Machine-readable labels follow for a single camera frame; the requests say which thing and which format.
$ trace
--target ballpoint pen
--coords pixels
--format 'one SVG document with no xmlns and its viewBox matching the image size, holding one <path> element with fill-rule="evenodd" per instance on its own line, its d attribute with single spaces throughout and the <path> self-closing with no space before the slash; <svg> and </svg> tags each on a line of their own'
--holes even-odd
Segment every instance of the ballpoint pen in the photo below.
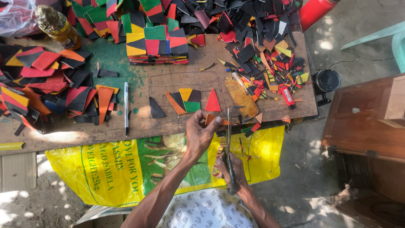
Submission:
<svg viewBox="0 0 405 228">
<path fill-rule="evenodd" d="M 128 135 L 128 83 L 124 84 L 124 127 L 125 127 L 125 137 Z"/>
</svg>

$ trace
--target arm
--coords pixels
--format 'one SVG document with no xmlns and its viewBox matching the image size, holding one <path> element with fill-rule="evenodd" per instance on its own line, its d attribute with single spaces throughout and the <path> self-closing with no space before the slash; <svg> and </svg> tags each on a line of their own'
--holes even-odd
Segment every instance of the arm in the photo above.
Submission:
<svg viewBox="0 0 405 228">
<path fill-rule="evenodd" d="M 243 171 L 243 162 L 235 155 L 230 153 L 233 169 L 236 175 L 236 194 L 246 204 L 247 208 L 252 213 L 254 220 L 260 228 L 281 228 L 281 226 L 273 219 L 273 217 L 264 209 L 259 200 L 253 193 L 252 187 L 247 183 L 245 172 Z M 217 158 L 215 163 L 220 170 L 220 176 L 223 174 L 225 182 L 229 185 L 230 178 L 225 163 L 222 157 Z"/>
<path fill-rule="evenodd" d="M 177 188 L 191 167 L 211 144 L 214 132 L 220 127 L 221 117 L 217 117 L 208 126 L 200 122 L 207 113 L 198 110 L 186 123 L 187 147 L 179 163 L 164 177 L 128 215 L 121 228 L 156 227 L 172 200 Z"/>
</svg>

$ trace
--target bottle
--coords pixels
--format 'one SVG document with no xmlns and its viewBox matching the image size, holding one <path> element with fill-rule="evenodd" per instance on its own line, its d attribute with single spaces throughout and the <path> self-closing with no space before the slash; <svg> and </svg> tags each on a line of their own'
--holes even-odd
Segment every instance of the bottle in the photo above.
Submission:
<svg viewBox="0 0 405 228">
<path fill-rule="evenodd" d="M 309 0 L 299 11 L 303 32 L 331 11 L 338 2 L 340 0 Z"/>
<path fill-rule="evenodd" d="M 50 6 L 39 5 L 35 9 L 39 28 L 66 50 L 81 46 L 79 34 L 61 12 Z"/>
</svg>

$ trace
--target scissors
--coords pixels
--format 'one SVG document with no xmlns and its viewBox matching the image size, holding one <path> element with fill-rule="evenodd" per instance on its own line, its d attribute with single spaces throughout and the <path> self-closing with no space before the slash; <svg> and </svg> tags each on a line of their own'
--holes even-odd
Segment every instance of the scissors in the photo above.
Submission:
<svg viewBox="0 0 405 228">
<path fill-rule="evenodd" d="M 224 161 L 226 168 L 228 169 L 229 172 L 229 177 L 230 177 L 230 186 L 226 185 L 226 189 L 228 190 L 228 193 L 230 195 L 234 195 L 236 192 L 236 176 L 235 176 L 235 171 L 233 170 L 232 167 L 232 160 L 230 159 L 230 135 L 231 135 L 231 130 L 232 130 L 232 113 L 231 110 L 228 108 L 228 121 L 229 124 L 226 126 L 226 147 L 224 148 L 225 150 L 225 156 Z"/>
</svg>

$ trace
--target person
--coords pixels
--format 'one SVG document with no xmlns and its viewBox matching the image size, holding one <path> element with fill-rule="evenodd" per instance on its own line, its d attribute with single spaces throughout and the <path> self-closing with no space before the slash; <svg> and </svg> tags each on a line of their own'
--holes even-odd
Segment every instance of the person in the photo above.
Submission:
<svg viewBox="0 0 405 228">
<path fill-rule="evenodd" d="M 203 189 L 173 198 L 185 175 L 208 149 L 213 135 L 225 127 L 221 117 L 209 125 L 201 123 L 207 112 L 198 110 L 186 123 L 187 146 L 179 163 L 164 177 L 128 215 L 121 228 L 237 228 L 281 227 L 260 204 L 248 185 L 243 162 L 230 154 L 236 174 L 236 195 L 225 189 Z M 223 158 L 215 163 L 229 185 L 230 178 Z"/>
</svg>

